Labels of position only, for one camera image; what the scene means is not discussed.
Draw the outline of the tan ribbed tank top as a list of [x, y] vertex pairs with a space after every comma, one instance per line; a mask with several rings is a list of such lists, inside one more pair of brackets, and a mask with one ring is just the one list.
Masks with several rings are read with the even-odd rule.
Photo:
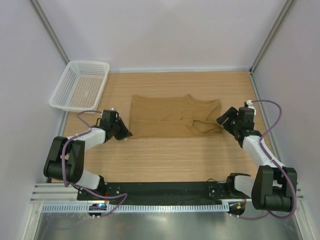
[[135, 139], [211, 137], [223, 132], [216, 122], [221, 110], [219, 99], [200, 100], [190, 94], [176, 97], [133, 95], [129, 130]]

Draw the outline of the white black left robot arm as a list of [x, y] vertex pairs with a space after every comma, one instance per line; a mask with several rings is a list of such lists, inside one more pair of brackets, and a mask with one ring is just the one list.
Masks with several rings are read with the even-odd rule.
[[88, 130], [74, 136], [56, 136], [51, 143], [43, 168], [45, 177], [62, 181], [65, 187], [72, 185], [89, 193], [95, 200], [113, 200], [117, 196], [107, 196], [105, 180], [102, 176], [85, 169], [85, 152], [106, 143], [112, 138], [117, 141], [132, 136], [119, 113], [105, 109], [98, 111], [100, 118], [91, 126], [81, 118], [82, 111], [77, 117]]

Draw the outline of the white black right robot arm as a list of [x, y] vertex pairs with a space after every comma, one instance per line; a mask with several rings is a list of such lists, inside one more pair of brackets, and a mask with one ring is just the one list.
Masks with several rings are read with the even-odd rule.
[[217, 123], [234, 136], [257, 165], [256, 177], [243, 173], [231, 173], [226, 180], [225, 192], [231, 198], [242, 193], [251, 198], [257, 210], [270, 214], [286, 212], [291, 216], [297, 207], [297, 171], [284, 166], [268, 149], [262, 134], [255, 130], [255, 110], [244, 106], [230, 107]]

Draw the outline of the white perforated plastic basket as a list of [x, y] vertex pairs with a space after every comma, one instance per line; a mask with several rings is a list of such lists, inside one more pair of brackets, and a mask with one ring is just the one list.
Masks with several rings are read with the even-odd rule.
[[50, 97], [49, 105], [66, 112], [97, 110], [109, 70], [107, 62], [70, 61]]

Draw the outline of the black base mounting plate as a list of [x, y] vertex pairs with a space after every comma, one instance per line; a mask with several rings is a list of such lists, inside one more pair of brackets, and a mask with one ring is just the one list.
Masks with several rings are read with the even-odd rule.
[[109, 182], [99, 195], [127, 194], [122, 205], [132, 206], [200, 206], [219, 205], [222, 201], [251, 200], [226, 182]]

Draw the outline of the aluminium frame rail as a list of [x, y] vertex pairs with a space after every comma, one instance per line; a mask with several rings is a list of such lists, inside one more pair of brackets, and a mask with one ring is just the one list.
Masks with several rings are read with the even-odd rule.
[[[31, 196], [32, 201], [45, 202], [104, 202], [104, 199], [97, 198], [86, 191], [77, 190], [72, 186], [65, 187], [62, 183], [39, 183], [35, 186]], [[236, 199], [233, 201], [223, 200], [225, 202], [243, 201], [247, 199]]]

